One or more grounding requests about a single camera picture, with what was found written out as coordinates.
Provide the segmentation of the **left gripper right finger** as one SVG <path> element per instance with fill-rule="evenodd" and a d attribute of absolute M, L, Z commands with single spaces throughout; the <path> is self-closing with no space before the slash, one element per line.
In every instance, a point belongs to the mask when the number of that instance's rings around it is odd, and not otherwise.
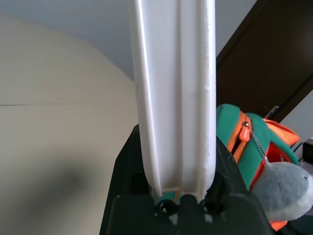
<path fill-rule="evenodd" d="M 233 155 L 218 137 L 216 137 L 216 170 L 212 186 L 207 190 L 208 193 L 220 187 L 215 186 L 216 181 L 223 182 L 221 187 L 228 193 L 248 194 Z"/>

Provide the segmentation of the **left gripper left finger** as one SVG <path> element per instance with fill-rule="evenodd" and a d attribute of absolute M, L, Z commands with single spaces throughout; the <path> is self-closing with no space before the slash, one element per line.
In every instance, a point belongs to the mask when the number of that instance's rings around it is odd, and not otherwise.
<path fill-rule="evenodd" d="M 118 154 L 112 172 L 100 234 L 106 234 L 112 203 L 119 195 L 151 195 L 143 167 L 139 125 L 135 125 Z"/>

